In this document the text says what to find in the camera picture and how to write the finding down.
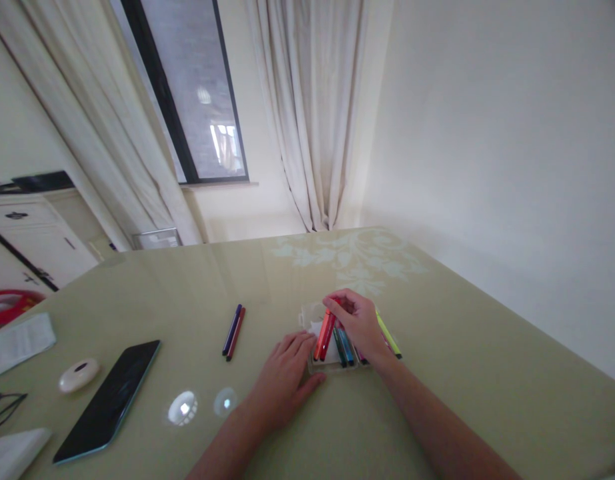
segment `table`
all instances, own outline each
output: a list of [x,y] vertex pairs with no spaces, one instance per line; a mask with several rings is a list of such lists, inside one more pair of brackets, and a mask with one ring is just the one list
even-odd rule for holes
[[[26,479],[182,478],[273,345],[298,329],[301,305],[341,287],[376,302],[402,361],[523,477],[615,471],[615,381],[382,228],[117,255],[26,315],[49,312],[58,341],[0,376],[0,392],[29,394],[0,435],[52,430]],[[226,363],[221,349],[238,303],[247,315]],[[153,339],[161,350],[113,443],[52,465],[120,353]],[[62,372],[85,357],[103,371],[61,395]],[[195,413],[175,425],[168,411],[183,392],[194,395]],[[246,477],[433,475],[378,376],[358,369],[330,375],[295,421],[265,442]]]

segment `window frame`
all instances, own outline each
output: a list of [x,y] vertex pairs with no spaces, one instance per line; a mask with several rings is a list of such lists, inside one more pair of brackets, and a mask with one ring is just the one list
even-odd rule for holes
[[232,87],[232,78],[229,72],[229,63],[227,62],[227,50],[225,49],[225,39],[223,38],[223,27],[221,26],[221,17],[219,14],[218,0],[212,0],[214,6],[214,16],[216,18],[216,26],[219,34],[219,41],[221,43],[221,53],[223,54],[223,63],[225,64],[225,74],[227,76],[227,86],[229,89],[229,96],[232,102],[232,110],[234,112],[235,128],[239,137],[239,147],[241,149],[241,160],[243,162],[244,175],[231,176],[231,177],[216,177],[216,178],[201,178],[197,172],[194,159],[189,150],[187,144],[187,138],[185,137],[185,131],[181,124],[181,119],[172,97],[172,92],[169,89],[169,83],[167,82],[167,76],[163,65],[161,64],[161,57],[154,42],[154,37],[149,28],[147,17],[145,16],[145,10],[141,0],[121,0],[123,11],[127,17],[132,35],[136,41],[136,45],[139,49],[139,54],[145,65],[149,82],[152,85],[154,94],[159,108],[163,114],[163,120],[165,126],[171,137],[172,144],[176,150],[176,154],[179,157],[181,169],[185,175],[185,183],[179,183],[180,185],[199,185],[203,183],[234,183],[234,182],[249,182],[249,173],[247,171],[247,161],[245,160],[245,149],[243,148],[243,138],[241,136],[241,125],[239,123],[239,114],[236,109],[236,100],[234,98],[234,88]]

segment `white curtain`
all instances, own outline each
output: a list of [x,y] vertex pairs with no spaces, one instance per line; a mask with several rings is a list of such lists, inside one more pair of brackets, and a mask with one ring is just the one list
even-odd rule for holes
[[106,0],[0,0],[0,36],[72,152],[65,170],[119,250],[201,235]]
[[308,231],[336,224],[350,171],[364,0],[249,0],[267,114]]

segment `smartphone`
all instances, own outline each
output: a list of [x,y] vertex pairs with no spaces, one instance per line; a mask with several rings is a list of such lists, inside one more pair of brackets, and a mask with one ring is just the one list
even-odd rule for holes
[[94,453],[110,444],[160,346],[161,341],[155,340],[125,349],[54,455],[55,464]]

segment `cabinet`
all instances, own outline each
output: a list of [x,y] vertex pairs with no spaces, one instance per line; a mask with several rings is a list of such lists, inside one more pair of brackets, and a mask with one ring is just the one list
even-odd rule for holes
[[44,294],[52,290],[34,272],[0,244],[0,290],[32,290]]
[[106,238],[75,189],[29,195],[0,195],[0,290],[48,295],[98,262]]

